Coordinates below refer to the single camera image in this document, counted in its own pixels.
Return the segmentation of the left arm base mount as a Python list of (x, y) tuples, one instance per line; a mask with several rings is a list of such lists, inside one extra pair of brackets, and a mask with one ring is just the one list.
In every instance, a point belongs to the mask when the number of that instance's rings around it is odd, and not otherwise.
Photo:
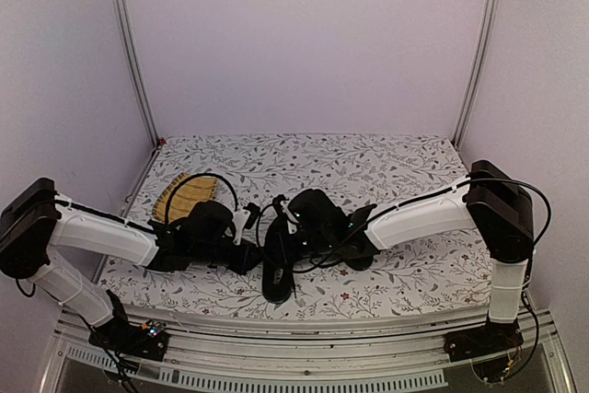
[(118, 318), (90, 329), (88, 342), (91, 345), (156, 362), (164, 360), (170, 339), (166, 331), (151, 326), (134, 326)]

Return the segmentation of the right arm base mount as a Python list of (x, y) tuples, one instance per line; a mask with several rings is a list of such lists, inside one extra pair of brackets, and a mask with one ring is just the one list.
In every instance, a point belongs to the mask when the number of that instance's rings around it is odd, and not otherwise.
[(523, 343), (517, 319), (512, 323), (495, 323), (487, 319), (481, 326), (444, 335), (444, 351), (451, 362), (506, 352)]

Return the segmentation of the red-soled shoe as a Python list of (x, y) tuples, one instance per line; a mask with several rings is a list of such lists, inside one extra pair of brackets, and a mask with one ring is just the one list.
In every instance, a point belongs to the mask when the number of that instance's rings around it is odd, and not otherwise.
[(379, 250), (367, 238), (352, 240), (341, 250), (344, 263), (358, 272), (367, 270), (378, 254)]

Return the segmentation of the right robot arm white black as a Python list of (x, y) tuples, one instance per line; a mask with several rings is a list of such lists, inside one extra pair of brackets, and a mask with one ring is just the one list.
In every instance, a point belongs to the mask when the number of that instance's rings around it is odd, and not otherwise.
[(376, 204), (346, 214), (324, 191), (309, 189), (282, 204), (294, 253), (342, 260), (360, 271), (378, 253), (432, 235), (475, 228), (491, 257), (489, 322), (476, 333), (485, 353), (510, 340), (535, 248), (533, 202), (528, 187), (491, 162), (437, 191), (389, 208)]

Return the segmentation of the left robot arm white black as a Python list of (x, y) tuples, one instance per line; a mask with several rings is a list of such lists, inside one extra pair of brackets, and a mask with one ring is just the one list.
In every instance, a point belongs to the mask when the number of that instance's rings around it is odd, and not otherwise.
[(170, 189), (162, 221), (142, 225), (74, 202), (56, 191), (53, 180), (37, 179), (1, 213), (1, 272), (38, 285), (99, 329), (116, 350), (130, 350), (137, 333), (117, 296), (96, 287), (58, 249), (97, 252), (156, 272), (184, 271), (197, 261), (221, 263), (237, 274), (255, 268), (261, 255), (244, 233), (259, 207), (229, 209), (208, 200), (174, 215), (173, 200), (191, 180)]

